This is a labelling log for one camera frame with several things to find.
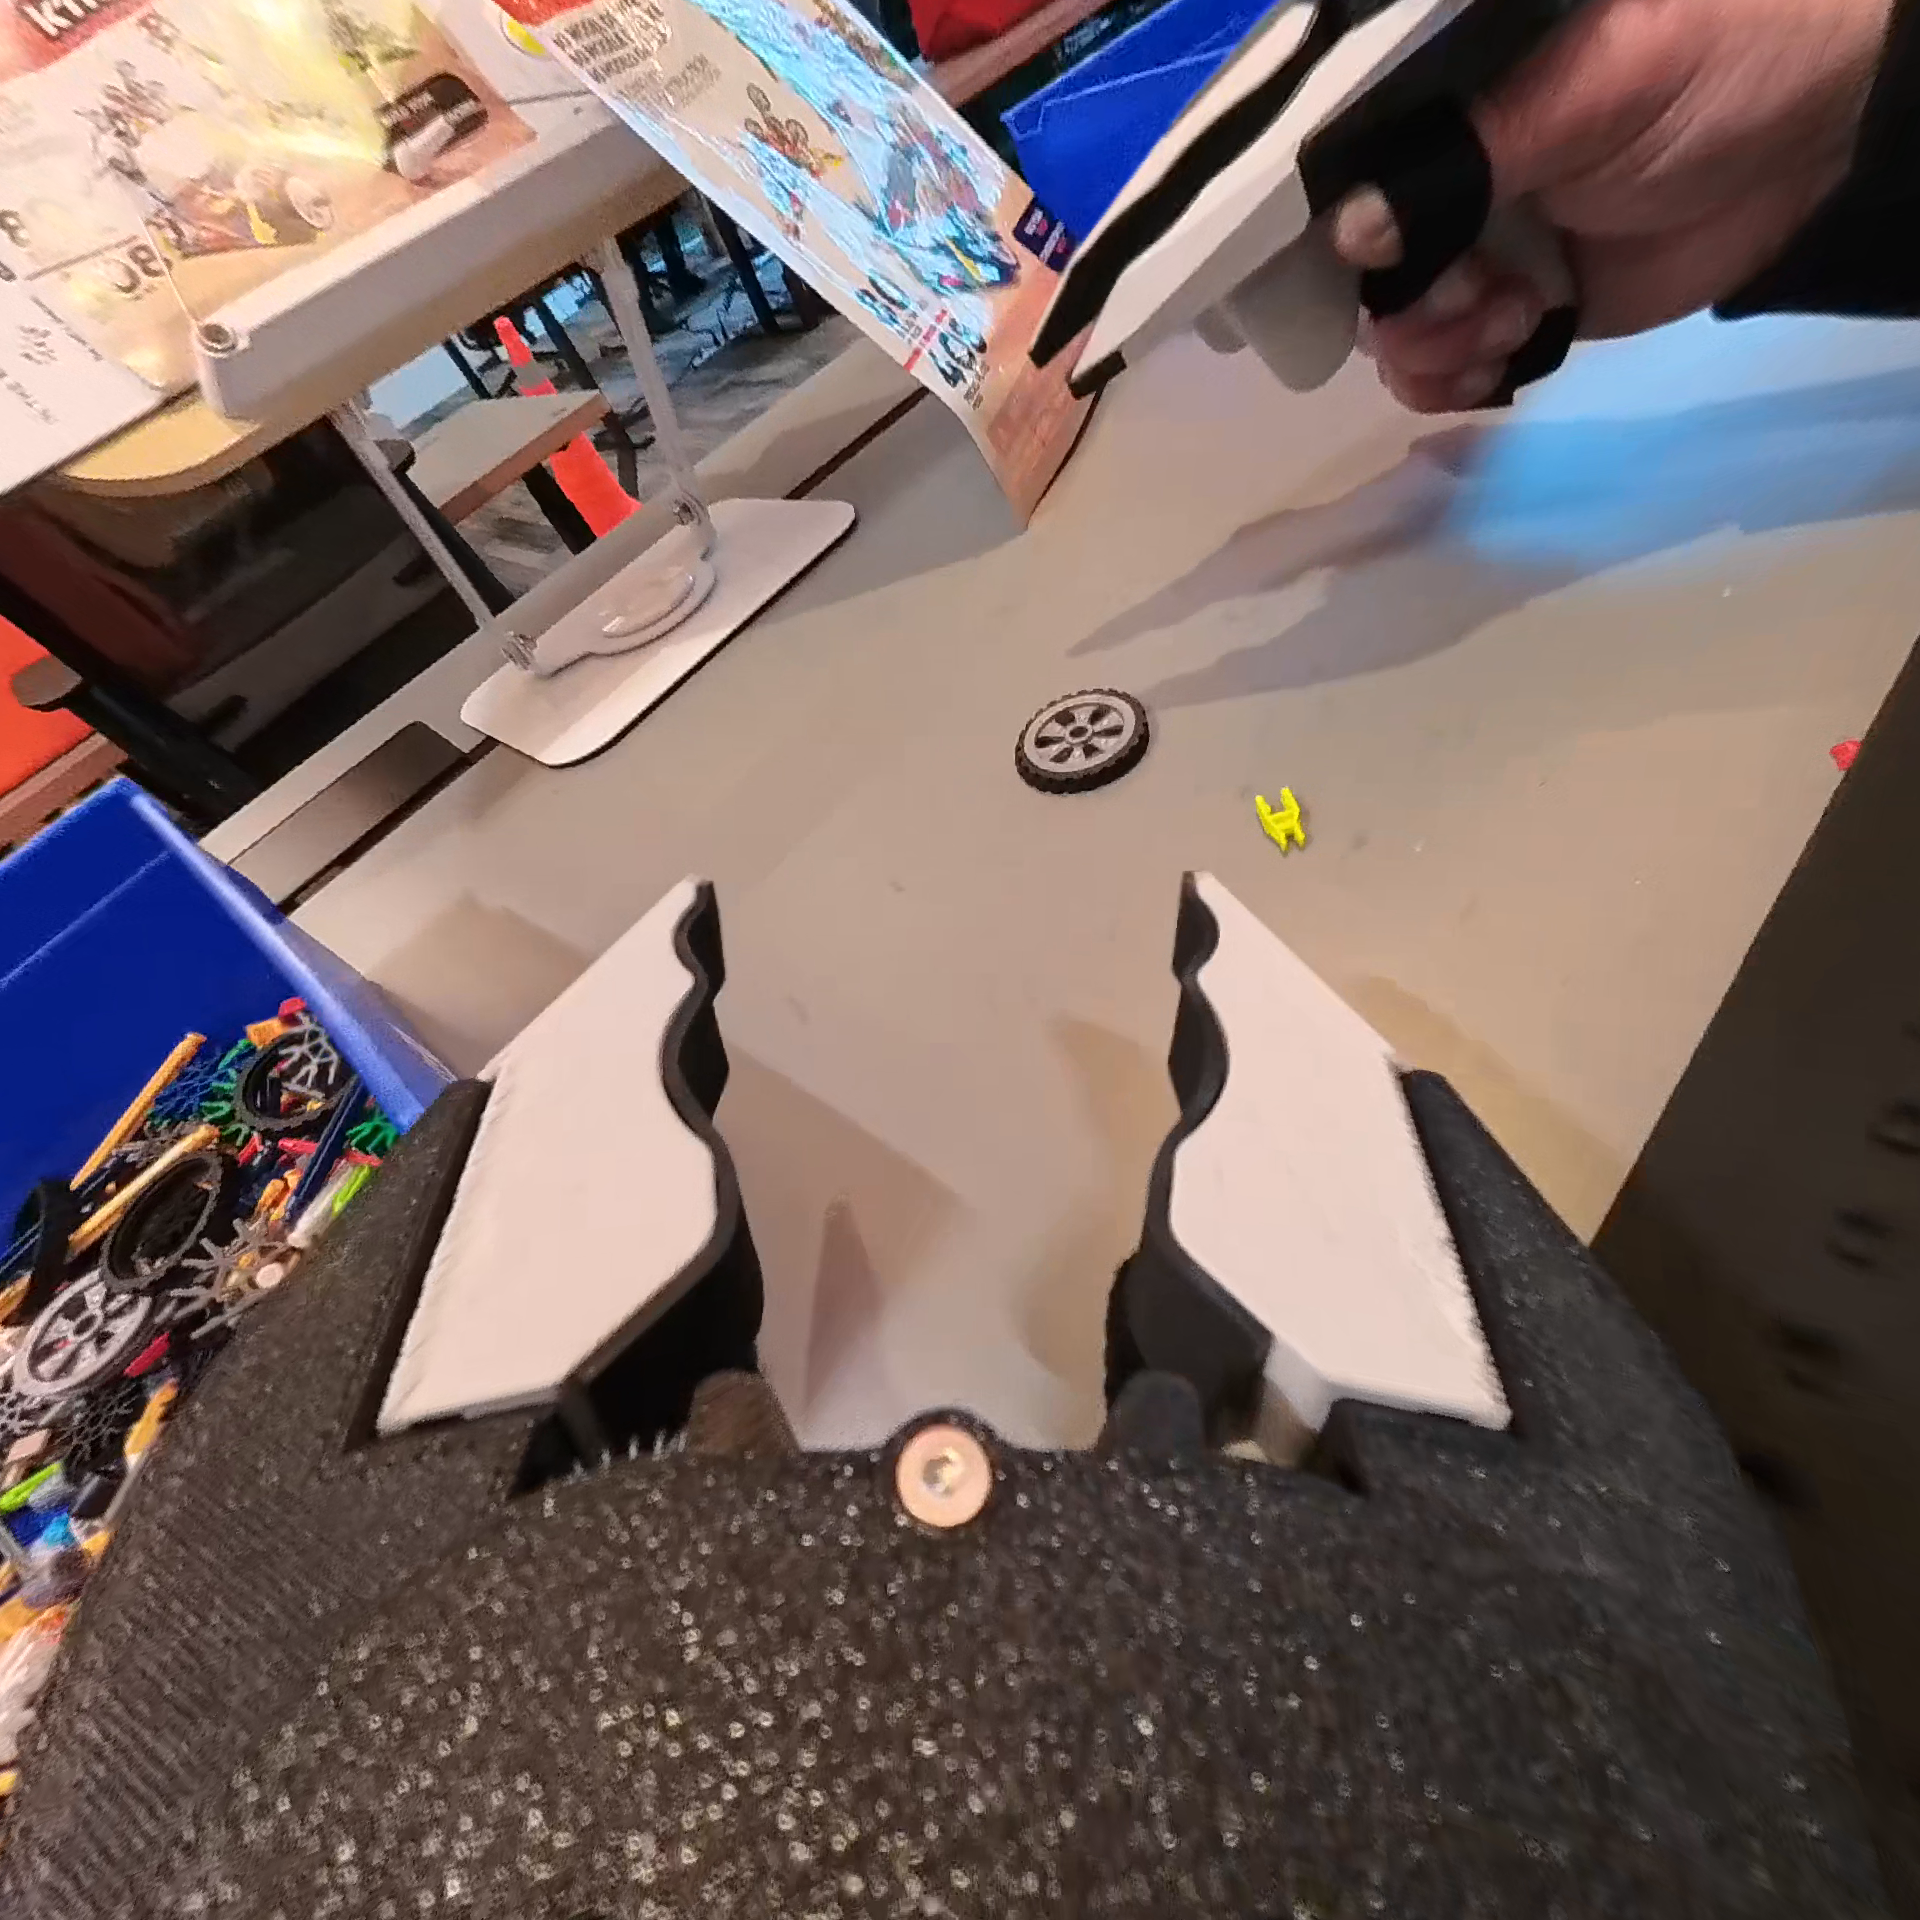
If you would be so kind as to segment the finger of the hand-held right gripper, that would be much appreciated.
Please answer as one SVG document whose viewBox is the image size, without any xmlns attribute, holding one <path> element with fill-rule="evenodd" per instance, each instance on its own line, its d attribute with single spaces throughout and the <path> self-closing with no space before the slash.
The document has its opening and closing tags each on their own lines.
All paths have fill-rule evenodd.
<svg viewBox="0 0 1920 1920">
<path fill-rule="evenodd" d="M 1092 397 L 1178 330 L 1251 351 L 1291 391 L 1355 355 L 1357 271 L 1319 203 L 1348 187 L 1310 146 L 1386 101 L 1470 5 L 1274 5 L 1157 136 L 1069 267 L 1069 388 Z"/>
<path fill-rule="evenodd" d="M 1274 5 L 1079 241 L 1030 363 L 1119 369 L 1233 295 L 1310 226 L 1310 136 L 1402 58 L 1402 5 Z"/>
</svg>

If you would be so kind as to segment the large black rubber tyre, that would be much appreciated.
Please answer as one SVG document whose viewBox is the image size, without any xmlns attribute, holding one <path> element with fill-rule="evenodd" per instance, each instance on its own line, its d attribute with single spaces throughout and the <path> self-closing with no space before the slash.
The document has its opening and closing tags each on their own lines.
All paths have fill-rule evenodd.
<svg viewBox="0 0 1920 1920">
<path fill-rule="evenodd" d="M 316 1021 L 294 1021 L 259 1046 L 233 1084 L 233 1120 L 263 1137 L 312 1136 L 359 1084 Z"/>
<path fill-rule="evenodd" d="M 159 1168 L 103 1239 L 103 1282 L 135 1295 L 172 1282 L 188 1254 L 232 1224 L 233 1178 L 232 1156 L 216 1147 Z"/>
</svg>

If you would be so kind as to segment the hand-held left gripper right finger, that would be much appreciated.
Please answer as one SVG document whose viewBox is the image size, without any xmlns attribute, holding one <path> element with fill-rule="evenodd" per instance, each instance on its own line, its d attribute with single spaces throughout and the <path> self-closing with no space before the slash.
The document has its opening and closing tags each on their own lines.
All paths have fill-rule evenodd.
<svg viewBox="0 0 1920 1920">
<path fill-rule="evenodd" d="M 1284 1467 L 1341 1406 L 1508 1433 L 1417 1074 L 1208 871 L 1172 971 L 1177 1116 L 1107 1295 L 1107 1427 L 1181 1404 L 1204 1445 Z"/>
</svg>

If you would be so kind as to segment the person's right forearm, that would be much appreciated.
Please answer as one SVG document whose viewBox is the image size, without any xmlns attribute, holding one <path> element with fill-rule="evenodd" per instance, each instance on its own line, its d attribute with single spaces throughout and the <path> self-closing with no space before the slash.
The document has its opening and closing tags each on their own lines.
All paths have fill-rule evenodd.
<svg viewBox="0 0 1920 1920">
<path fill-rule="evenodd" d="M 1917 318 L 1917 3 L 1892 7 L 1843 176 L 1715 314 Z"/>
</svg>

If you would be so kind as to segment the black perforated mat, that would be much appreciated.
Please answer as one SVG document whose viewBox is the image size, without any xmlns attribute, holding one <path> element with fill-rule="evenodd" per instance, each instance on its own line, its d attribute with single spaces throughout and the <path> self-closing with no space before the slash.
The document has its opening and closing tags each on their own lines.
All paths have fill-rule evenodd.
<svg viewBox="0 0 1920 1920">
<path fill-rule="evenodd" d="M 1917 651 L 1598 1237 L 1786 1531 L 1917 1912 Z"/>
</svg>

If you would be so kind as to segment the pile of colourful construction pieces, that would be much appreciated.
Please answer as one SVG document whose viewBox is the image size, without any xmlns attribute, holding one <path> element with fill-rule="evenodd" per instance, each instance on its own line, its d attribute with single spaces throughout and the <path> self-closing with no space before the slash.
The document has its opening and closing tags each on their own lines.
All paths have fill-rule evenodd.
<svg viewBox="0 0 1920 1920">
<path fill-rule="evenodd" d="M 238 1320 L 404 1126 L 303 998 L 192 1029 L 94 1155 L 5 1218 L 3 1794 L 132 1479 Z"/>
</svg>

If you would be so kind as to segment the white book stand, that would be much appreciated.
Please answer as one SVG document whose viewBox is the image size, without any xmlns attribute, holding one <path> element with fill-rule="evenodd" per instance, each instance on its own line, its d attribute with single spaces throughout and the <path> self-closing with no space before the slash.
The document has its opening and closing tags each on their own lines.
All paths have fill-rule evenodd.
<svg viewBox="0 0 1920 1920">
<path fill-rule="evenodd" d="M 497 606 L 450 527 L 376 444 L 355 400 L 332 420 L 422 550 L 477 620 L 474 663 L 490 661 L 458 706 L 461 744 L 499 744 L 552 771 L 583 763 L 734 640 L 790 585 L 849 539 L 851 502 L 838 498 L 722 498 L 711 502 L 686 450 L 665 372 L 643 322 L 638 283 L 617 241 L 596 271 L 629 347 L 667 490 L 646 508 L 659 535 L 620 567 L 604 536 L 575 581 Z"/>
</svg>

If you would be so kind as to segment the orange traffic cone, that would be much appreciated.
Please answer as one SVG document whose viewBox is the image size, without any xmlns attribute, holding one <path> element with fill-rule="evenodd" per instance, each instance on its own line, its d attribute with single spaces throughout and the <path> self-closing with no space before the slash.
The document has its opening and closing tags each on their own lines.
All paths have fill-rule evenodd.
<svg viewBox="0 0 1920 1920">
<path fill-rule="evenodd" d="M 536 350 L 512 318 L 497 318 L 494 330 L 515 367 L 515 383 L 522 397 L 565 397 L 539 367 Z M 589 539 L 610 535 L 638 511 L 636 494 L 620 483 L 589 428 L 571 430 L 544 466 L 552 470 L 567 506 L 587 522 Z"/>
</svg>

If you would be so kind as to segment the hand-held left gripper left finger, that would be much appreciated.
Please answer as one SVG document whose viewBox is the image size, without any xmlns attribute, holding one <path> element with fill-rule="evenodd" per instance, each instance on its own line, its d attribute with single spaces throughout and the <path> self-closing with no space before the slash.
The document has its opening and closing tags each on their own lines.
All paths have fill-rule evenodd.
<svg viewBox="0 0 1920 1920">
<path fill-rule="evenodd" d="M 552 1442 L 662 1442 L 706 1380 L 755 1372 L 723 985 L 716 886 L 686 875 L 465 1083 L 477 1128 L 379 1433 L 532 1413 Z"/>
</svg>

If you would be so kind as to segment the printed construction toy box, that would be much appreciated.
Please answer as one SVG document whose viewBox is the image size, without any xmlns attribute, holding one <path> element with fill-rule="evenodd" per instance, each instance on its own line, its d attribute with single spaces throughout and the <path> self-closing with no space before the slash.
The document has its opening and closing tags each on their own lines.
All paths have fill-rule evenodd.
<svg viewBox="0 0 1920 1920">
<path fill-rule="evenodd" d="M 1070 233 L 857 7 L 502 9 L 944 400 L 1030 523 L 1092 407 L 1033 360 Z"/>
</svg>

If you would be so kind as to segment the person's right hand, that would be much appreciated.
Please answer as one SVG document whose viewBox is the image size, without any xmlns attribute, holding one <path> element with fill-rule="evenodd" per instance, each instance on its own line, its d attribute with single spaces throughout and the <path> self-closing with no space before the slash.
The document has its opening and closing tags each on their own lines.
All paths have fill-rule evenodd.
<svg viewBox="0 0 1920 1920">
<path fill-rule="evenodd" d="M 1470 109 L 1568 250 L 1580 339 L 1715 310 L 1839 184 L 1892 3 L 1585 5 Z"/>
</svg>

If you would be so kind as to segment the blue plastic storage bin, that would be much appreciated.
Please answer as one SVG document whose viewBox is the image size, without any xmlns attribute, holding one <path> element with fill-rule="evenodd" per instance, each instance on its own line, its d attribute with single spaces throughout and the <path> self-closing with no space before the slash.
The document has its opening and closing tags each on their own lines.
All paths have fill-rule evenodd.
<svg viewBox="0 0 1920 1920">
<path fill-rule="evenodd" d="M 1271 3 L 1111 5 L 1041 58 L 1045 81 L 998 109 L 1020 173 L 1082 167 L 1119 151 L 1125 172 L 1266 20 Z"/>
<path fill-rule="evenodd" d="M 395 1001 L 113 780 L 3 866 L 3 1205 L 73 1176 L 188 1032 L 303 998 L 410 1128 L 457 1073 Z"/>
</svg>

